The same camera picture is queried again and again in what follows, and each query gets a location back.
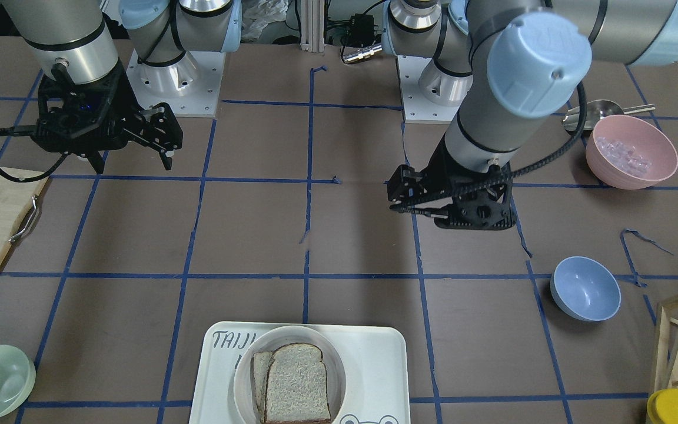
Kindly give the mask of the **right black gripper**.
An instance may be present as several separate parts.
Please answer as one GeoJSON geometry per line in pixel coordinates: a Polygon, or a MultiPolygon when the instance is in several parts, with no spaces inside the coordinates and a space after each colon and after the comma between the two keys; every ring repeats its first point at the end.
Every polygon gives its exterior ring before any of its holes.
{"type": "Polygon", "coordinates": [[[121,62],[102,78],[84,84],[68,74],[65,62],[51,68],[38,88],[38,120],[30,134],[43,150],[81,156],[98,175],[104,174],[106,151],[132,141],[152,148],[162,166],[172,170],[174,150],[183,132],[169,104],[143,108],[135,98],[121,62]]]}

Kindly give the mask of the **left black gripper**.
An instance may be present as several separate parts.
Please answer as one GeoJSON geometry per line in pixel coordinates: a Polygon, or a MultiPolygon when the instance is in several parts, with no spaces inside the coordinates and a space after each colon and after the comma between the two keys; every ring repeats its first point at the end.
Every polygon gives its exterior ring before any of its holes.
{"type": "Polygon", "coordinates": [[[503,230],[516,225],[511,206],[511,166],[471,171],[452,158],[441,140],[422,171],[401,164],[388,179],[388,209],[431,217],[444,229],[503,230]]]}

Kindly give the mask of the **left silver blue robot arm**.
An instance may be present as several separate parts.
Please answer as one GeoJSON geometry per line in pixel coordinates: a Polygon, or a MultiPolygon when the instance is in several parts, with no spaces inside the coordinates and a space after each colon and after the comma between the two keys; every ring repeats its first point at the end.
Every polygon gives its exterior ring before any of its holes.
{"type": "Polygon", "coordinates": [[[511,159],[582,84],[593,59],[625,65],[678,60],[678,1],[387,1],[384,51],[428,57],[473,85],[422,171],[388,180],[390,209],[448,229],[516,224],[512,180],[559,158],[580,138],[517,171],[511,159]]]}

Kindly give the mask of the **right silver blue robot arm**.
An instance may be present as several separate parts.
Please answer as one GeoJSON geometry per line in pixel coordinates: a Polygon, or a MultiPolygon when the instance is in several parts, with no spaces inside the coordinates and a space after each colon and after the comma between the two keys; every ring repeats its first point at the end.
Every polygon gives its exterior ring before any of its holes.
{"type": "Polygon", "coordinates": [[[134,142],[159,154],[166,170],[183,145],[177,114],[211,116],[218,65],[204,62],[239,48],[240,1],[121,1],[121,23],[135,60],[123,65],[93,1],[3,1],[32,48],[43,78],[35,124],[1,128],[104,171],[102,152],[134,142]]]}

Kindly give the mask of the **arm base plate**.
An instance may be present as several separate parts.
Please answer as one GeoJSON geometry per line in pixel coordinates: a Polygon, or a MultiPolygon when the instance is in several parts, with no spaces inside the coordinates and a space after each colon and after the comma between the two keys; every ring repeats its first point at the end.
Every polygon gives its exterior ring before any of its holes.
{"type": "Polygon", "coordinates": [[[427,57],[398,56],[397,69],[407,123],[448,124],[471,85],[471,77],[442,74],[427,57]]]}
{"type": "Polygon", "coordinates": [[[164,67],[139,64],[132,52],[126,70],[135,98],[148,110],[164,102],[177,117],[215,118],[228,54],[188,52],[164,67]]]}

